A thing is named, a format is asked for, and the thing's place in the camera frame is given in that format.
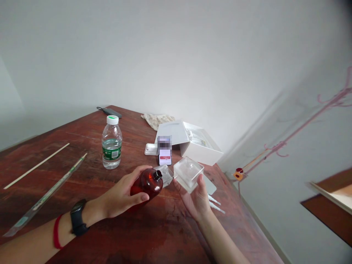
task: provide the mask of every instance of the amber glass bottle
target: amber glass bottle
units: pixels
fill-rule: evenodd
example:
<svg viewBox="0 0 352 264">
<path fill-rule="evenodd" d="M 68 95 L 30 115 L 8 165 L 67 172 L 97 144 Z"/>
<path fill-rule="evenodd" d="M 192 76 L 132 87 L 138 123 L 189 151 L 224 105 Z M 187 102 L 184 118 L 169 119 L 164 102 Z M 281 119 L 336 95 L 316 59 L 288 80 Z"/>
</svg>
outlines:
<svg viewBox="0 0 352 264">
<path fill-rule="evenodd" d="M 143 171 L 138 179 L 131 187 L 131 195 L 137 193 L 147 193 L 149 200 L 142 202 L 139 205 L 133 206 L 133 208 L 139 208 L 146 203 L 150 202 L 155 196 L 157 196 L 162 190 L 162 174 L 161 171 L 155 169 L 146 169 Z"/>
</svg>

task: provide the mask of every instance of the white charger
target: white charger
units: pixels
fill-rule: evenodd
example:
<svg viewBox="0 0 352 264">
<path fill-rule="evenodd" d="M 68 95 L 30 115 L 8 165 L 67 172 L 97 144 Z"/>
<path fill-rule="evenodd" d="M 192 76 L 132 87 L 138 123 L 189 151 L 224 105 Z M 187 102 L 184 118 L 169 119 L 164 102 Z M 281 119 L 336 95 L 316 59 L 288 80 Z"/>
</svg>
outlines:
<svg viewBox="0 0 352 264">
<path fill-rule="evenodd" d="M 158 155 L 158 144 L 147 143 L 144 149 L 144 155 L 157 156 Z"/>
</svg>

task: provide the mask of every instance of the coat rack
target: coat rack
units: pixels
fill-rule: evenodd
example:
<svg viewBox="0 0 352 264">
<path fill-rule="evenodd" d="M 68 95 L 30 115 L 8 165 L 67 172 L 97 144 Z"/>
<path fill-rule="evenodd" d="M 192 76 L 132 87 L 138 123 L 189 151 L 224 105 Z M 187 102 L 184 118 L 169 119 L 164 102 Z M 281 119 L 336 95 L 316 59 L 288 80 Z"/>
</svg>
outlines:
<svg viewBox="0 0 352 264">
<path fill-rule="evenodd" d="M 272 148 L 267 148 L 267 145 L 264 144 L 265 150 L 259 154 L 254 160 L 252 160 L 250 163 L 248 163 L 244 168 L 237 168 L 236 172 L 233 174 L 235 177 L 235 180 L 231 180 L 232 182 L 238 182 L 238 194 L 239 197 L 241 198 L 241 191 L 240 191 L 240 182 L 248 177 L 248 174 L 254 170 L 256 167 L 259 166 L 263 161 L 266 160 L 266 158 L 270 157 L 272 154 L 276 154 L 279 157 L 286 158 L 289 156 L 289 154 L 286 155 L 281 155 L 279 154 L 279 150 L 282 149 L 284 146 L 287 145 L 288 141 L 293 138 L 296 134 L 298 134 L 303 128 L 305 128 L 309 123 L 311 123 L 314 119 L 316 119 L 319 115 L 321 115 L 323 112 L 325 112 L 328 109 L 331 109 L 333 107 L 350 107 L 352 104 L 346 104 L 342 100 L 346 98 L 346 96 L 350 93 L 352 93 L 352 87 L 350 84 L 350 79 L 352 76 L 352 67 L 348 67 L 347 69 L 347 80 L 345 87 L 338 92 L 336 95 L 334 95 L 330 100 L 328 101 L 321 101 L 321 95 L 318 95 L 318 102 L 321 104 L 325 104 L 318 112 L 316 112 L 311 118 L 309 118 L 303 125 L 301 125 L 299 128 L 297 128 L 292 134 L 290 134 L 286 139 L 283 141 L 280 141 L 276 145 L 274 145 Z M 263 158 L 261 158 L 256 164 L 254 164 L 250 169 L 246 170 L 247 167 L 250 167 L 256 160 L 258 160 L 260 157 L 263 156 L 267 151 L 270 151 L 267 155 L 265 155 Z"/>
</svg>

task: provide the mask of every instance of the white wall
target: white wall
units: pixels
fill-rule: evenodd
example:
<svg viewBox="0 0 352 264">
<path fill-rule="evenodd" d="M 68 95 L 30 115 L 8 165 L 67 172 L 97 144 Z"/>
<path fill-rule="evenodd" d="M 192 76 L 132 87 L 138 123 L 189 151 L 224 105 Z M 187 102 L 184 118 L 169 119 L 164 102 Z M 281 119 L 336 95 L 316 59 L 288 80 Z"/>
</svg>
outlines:
<svg viewBox="0 0 352 264">
<path fill-rule="evenodd" d="M 263 150 L 286 138 L 345 85 L 352 66 L 352 41 L 340 39 L 335 49 L 304 79 L 252 136 L 221 164 L 227 175 Z M 352 94 L 346 101 L 352 102 Z M 351 263 L 352 248 L 306 210 L 301 201 L 315 195 L 305 183 L 319 182 L 352 166 L 352 108 L 333 108 L 255 168 L 241 183 L 241 194 L 292 263 Z"/>
<path fill-rule="evenodd" d="M 22 101 L 0 56 L 0 150 L 32 133 Z"/>
<path fill-rule="evenodd" d="M 204 127 L 228 152 L 312 71 L 338 16 L 329 0 L 4 0 L 0 48 L 37 134 L 113 104 Z"/>
</svg>

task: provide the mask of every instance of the plastic water bottle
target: plastic water bottle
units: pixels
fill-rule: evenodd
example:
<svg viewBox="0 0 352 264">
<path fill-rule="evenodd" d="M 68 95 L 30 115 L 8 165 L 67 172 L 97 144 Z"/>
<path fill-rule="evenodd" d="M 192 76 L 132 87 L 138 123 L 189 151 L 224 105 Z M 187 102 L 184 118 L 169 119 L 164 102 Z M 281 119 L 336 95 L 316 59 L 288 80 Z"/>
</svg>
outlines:
<svg viewBox="0 0 352 264">
<path fill-rule="evenodd" d="M 102 135 L 103 165 L 106 169 L 115 169 L 121 161 L 122 133 L 117 116 L 108 115 L 106 122 Z"/>
</svg>

